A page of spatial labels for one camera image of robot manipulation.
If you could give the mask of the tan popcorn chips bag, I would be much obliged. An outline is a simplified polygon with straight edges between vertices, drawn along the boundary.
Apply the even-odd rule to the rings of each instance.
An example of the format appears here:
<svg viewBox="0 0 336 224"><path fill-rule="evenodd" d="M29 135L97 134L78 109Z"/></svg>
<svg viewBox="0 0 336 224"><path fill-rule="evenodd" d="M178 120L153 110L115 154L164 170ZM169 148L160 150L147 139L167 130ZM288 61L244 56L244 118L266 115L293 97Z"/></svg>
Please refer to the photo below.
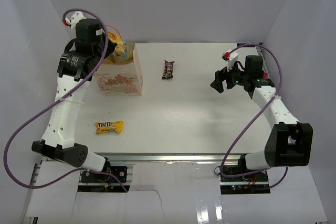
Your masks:
<svg viewBox="0 0 336 224"><path fill-rule="evenodd" d="M113 32L108 32L109 39L116 42L117 46L115 51L104 59L104 63L113 65L126 65L133 62L133 50L135 43L125 42L118 35Z"/></svg>

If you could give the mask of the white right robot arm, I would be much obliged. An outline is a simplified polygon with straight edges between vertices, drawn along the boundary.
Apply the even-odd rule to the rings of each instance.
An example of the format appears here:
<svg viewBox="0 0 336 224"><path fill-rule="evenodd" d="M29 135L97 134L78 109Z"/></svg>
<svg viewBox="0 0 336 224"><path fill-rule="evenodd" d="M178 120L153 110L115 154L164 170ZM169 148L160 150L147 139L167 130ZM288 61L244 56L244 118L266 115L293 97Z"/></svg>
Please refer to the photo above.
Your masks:
<svg viewBox="0 0 336 224"><path fill-rule="evenodd" d="M259 152L243 154L238 160L237 175L247 182L257 170L272 167L307 166L310 160L313 128L301 123L286 108L276 94L274 83L265 78L261 56L246 56L245 64L238 61L237 53L225 52L228 65L215 72L211 87L222 93L225 89L242 86L260 107L271 132L266 146Z"/></svg>

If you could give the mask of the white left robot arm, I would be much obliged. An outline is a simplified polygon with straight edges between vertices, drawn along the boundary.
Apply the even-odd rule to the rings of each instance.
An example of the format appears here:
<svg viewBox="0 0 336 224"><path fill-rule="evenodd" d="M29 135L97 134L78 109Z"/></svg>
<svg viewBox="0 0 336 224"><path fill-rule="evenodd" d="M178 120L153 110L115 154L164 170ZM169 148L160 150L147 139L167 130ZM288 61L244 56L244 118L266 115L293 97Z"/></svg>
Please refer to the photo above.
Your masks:
<svg viewBox="0 0 336 224"><path fill-rule="evenodd" d="M96 19L82 19L75 25L76 37L65 47L57 68L57 92L48 126L40 141L32 143L32 151L43 156L93 171L101 182L110 178L106 158L75 142L75 126L80 106L103 51L114 51L116 45L105 36Z"/></svg>

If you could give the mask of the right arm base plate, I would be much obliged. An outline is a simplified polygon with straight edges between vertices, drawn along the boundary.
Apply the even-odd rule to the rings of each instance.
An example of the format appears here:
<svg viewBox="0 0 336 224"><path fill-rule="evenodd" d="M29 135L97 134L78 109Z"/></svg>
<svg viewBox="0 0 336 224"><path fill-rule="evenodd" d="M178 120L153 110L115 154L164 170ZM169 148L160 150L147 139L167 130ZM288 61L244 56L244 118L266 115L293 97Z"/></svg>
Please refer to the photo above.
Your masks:
<svg viewBox="0 0 336 224"><path fill-rule="evenodd" d="M220 174L219 170L220 170L219 166L216 166L214 168L214 173L215 175L218 175L220 177L221 182L226 182L226 183L243 182L244 184L248 186L255 185L258 182L266 183L266 184L268 183L268 175L266 172L255 173L252 175L244 175L244 176L234 177L234 178L227 178L227 177L223 177ZM239 173L239 169L235 166L224 166L224 173L233 175L233 174Z"/></svg>

